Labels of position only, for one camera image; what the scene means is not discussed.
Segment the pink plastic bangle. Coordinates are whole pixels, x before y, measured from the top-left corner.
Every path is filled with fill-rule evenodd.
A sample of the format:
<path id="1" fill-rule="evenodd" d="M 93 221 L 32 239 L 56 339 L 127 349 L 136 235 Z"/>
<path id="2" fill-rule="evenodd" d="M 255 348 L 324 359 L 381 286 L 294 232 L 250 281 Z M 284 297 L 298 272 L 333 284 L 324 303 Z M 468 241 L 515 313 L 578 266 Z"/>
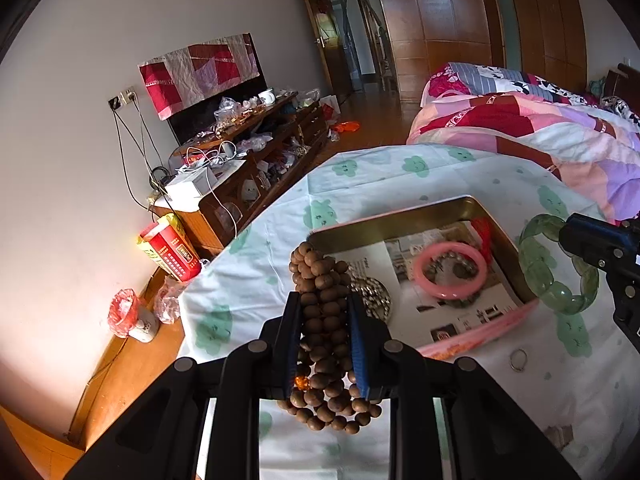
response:
<path id="1" fill-rule="evenodd" d="M 485 258 L 475 247 L 459 242 L 425 246 L 411 263 L 412 278 L 428 296 L 467 300 L 482 290 L 488 274 Z"/>

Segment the wall power socket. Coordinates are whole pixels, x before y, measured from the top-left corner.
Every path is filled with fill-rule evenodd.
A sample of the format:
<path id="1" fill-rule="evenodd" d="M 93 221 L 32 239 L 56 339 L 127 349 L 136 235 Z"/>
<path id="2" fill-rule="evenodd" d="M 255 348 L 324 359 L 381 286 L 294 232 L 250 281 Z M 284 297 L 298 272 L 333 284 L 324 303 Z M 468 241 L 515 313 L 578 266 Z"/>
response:
<path id="1" fill-rule="evenodd" d="M 125 89 L 124 91 L 119 92 L 117 96 L 109 99 L 107 103 L 110 109 L 113 112 L 116 112 L 116 110 L 119 110 L 122 106 L 126 106 L 136 101 L 137 93 L 134 91 L 134 88 L 130 87 Z"/>

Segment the red white paper bag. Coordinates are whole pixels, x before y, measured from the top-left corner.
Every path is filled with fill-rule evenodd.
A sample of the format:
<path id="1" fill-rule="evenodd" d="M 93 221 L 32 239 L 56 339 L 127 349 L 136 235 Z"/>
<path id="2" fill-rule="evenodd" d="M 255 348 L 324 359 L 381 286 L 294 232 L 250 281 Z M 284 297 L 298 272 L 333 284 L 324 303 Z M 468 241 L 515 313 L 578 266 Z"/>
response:
<path id="1" fill-rule="evenodd" d="M 319 105 L 322 110 L 322 116 L 326 122 L 331 120 L 337 120 L 341 115 L 340 103 L 337 101 L 337 97 L 334 94 L 330 96 L 322 96 L 319 100 Z"/>

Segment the wooden bedroom door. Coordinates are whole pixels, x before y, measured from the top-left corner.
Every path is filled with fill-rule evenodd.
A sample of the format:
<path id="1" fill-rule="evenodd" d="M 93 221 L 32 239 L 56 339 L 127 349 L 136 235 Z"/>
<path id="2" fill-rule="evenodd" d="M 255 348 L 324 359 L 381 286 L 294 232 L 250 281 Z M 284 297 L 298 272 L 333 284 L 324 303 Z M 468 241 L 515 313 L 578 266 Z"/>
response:
<path id="1" fill-rule="evenodd" d="M 333 4 L 331 0 L 304 0 L 304 3 L 326 80 L 331 93 L 342 104 L 355 92 L 355 88 Z"/>

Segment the wooden headboard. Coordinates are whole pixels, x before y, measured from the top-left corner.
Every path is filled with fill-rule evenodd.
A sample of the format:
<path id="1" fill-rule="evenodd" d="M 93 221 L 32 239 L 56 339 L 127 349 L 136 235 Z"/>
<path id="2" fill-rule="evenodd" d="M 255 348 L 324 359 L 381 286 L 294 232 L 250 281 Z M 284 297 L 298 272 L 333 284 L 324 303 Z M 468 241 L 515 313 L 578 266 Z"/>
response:
<path id="1" fill-rule="evenodd" d="M 618 64 L 605 77 L 603 95 L 617 96 L 635 110 L 640 100 L 640 72 L 624 63 Z"/>

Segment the orange item on floor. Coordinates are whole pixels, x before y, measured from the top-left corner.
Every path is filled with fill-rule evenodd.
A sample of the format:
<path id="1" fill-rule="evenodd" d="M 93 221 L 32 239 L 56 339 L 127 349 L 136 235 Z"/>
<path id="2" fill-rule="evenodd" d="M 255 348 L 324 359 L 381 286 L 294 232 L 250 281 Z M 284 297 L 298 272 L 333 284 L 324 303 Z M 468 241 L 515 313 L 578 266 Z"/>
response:
<path id="1" fill-rule="evenodd" d="M 339 122 L 338 124 L 333 125 L 331 129 L 338 134 L 343 134 L 356 132 L 360 127 L 360 123 L 356 122 L 356 120 L 349 120 L 348 122 Z"/>

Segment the red yellow carton box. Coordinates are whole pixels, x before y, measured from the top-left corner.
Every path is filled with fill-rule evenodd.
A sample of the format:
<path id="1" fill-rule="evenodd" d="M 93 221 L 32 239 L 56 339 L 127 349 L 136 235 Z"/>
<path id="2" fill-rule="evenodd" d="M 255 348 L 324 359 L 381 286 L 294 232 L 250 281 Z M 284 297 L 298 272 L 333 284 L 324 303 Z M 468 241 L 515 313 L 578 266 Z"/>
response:
<path id="1" fill-rule="evenodd" d="M 138 236 L 137 248 L 181 283 L 202 270 L 198 253 L 175 214 L 164 214 L 147 226 Z"/>

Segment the white box appliance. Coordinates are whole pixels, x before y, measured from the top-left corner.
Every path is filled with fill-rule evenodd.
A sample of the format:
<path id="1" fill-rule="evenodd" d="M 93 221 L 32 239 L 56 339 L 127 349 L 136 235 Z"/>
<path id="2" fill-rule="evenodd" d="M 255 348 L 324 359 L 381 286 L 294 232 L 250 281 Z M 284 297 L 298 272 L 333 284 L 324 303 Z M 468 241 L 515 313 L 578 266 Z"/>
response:
<path id="1" fill-rule="evenodd" d="M 198 210 L 200 200 L 217 183 L 217 178 L 209 167 L 177 174 L 165 185 L 166 200 L 171 208 L 184 212 Z"/>

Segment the white cloud print bedsheet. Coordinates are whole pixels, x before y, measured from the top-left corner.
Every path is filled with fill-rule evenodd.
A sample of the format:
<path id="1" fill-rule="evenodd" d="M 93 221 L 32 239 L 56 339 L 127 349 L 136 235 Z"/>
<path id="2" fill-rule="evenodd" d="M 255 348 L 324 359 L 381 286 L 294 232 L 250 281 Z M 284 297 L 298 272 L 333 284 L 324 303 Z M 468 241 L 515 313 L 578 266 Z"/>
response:
<path id="1" fill-rule="evenodd" d="M 206 362 L 251 341 L 283 310 L 292 250 L 324 226 L 469 195 L 517 238 L 536 214 L 601 209 L 549 171 L 514 157 L 416 144 L 339 154 L 306 174 L 248 226 L 180 296 L 183 356 Z M 585 312 L 546 307 L 472 351 L 541 429 L 569 426 L 563 457 L 603 479 L 639 428 L 639 356 L 612 319 L 601 287 Z"/>

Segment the pink metal tin box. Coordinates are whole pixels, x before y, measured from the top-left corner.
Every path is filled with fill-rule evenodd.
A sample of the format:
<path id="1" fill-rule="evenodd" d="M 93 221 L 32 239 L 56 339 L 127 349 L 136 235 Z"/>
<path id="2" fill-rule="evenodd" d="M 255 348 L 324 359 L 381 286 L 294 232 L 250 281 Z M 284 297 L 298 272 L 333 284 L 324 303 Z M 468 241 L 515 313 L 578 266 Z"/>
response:
<path id="1" fill-rule="evenodd" d="M 371 314 L 428 358 L 487 344 L 537 304 L 515 244 L 472 196 L 329 226 L 308 240 L 345 261 Z"/>

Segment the printed paper leaflet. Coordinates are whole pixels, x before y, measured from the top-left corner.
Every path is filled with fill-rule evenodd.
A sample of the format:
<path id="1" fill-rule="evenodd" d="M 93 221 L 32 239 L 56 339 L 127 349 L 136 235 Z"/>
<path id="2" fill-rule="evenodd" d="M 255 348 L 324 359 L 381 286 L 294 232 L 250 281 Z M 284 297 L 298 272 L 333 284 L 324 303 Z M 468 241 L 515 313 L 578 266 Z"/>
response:
<path id="1" fill-rule="evenodd" d="M 446 360 L 500 337 L 526 312 L 491 255 L 485 219 L 337 252 L 367 314 L 424 356 Z"/>

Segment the black television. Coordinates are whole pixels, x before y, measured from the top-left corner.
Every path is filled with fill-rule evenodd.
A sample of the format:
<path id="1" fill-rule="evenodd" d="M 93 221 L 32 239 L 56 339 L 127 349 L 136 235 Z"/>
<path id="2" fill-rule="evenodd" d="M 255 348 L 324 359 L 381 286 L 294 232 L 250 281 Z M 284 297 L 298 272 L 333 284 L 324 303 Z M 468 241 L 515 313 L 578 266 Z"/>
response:
<path id="1" fill-rule="evenodd" d="M 220 107 L 224 98 L 242 103 L 250 98 L 254 98 L 254 96 L 257 96 L 259 92 L 262 92 L 262 90 L 267 89 L 266 78 L 262 71 L 262 66 L 260 66 L 258 55 L 257 61 L 258 68 L 260 70 L 259 77 L 244 82 L 244 84 L 239 84 L 232 89 L 221 92 L 221 94 L 217 94 L 216 96 L 212 96 L 198 104 L 188 107 L 182 112 L 172 115 L 166 120 L 167 125 L 179 144 L 190 141 L 201 131 L 213 128 L 214 123 L 216 122 L 215 112 Z"/>

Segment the bin with red bag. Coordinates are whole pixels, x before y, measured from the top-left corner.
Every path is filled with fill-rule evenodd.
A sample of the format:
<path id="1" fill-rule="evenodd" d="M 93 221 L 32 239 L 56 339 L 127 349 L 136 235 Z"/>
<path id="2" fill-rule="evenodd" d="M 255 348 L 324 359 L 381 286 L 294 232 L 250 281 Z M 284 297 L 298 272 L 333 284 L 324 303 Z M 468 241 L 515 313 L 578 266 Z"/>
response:
<path id="1" fill-rule="evenodd" d="M 160 328 L 155 314 L 142 304 L 131 288 L 116 292 L 108 309 L 107 324 L 114 336 L 132 337 L 144 344 L 151 342 Z"/>

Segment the pink patchwork quilt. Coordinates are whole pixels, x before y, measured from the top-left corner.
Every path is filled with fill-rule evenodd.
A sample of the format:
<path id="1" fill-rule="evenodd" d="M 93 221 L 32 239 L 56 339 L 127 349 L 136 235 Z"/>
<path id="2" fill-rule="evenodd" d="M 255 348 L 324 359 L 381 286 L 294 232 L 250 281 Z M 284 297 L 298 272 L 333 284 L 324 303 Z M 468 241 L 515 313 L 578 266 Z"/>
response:
<path id="1" fill-rule="evenodd" d="M 450 62 L 427 81 L 408 143 L 508 155 L 549 170 L 611 222 L 639 213 L 639 117 L 537 75 Z"/>

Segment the wooden television cabinet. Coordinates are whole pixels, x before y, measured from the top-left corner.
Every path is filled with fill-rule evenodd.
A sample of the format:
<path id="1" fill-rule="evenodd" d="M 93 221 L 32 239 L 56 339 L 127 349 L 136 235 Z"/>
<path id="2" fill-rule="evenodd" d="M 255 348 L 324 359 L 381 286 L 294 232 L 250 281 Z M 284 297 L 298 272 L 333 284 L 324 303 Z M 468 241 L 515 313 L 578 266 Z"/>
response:
<path id="1" fill-rule="evenodd" d="M 209 167 L 217 178 L 198 210 L 171 208 L 166 193 L 153 200 L 151 210 L 178 214 L 196 251 L 217 255 L 306 174 L 328 133 L 319 100 L 299 103 L 290 92 L 216 136 L 178 148 L 178 174 Z"/>

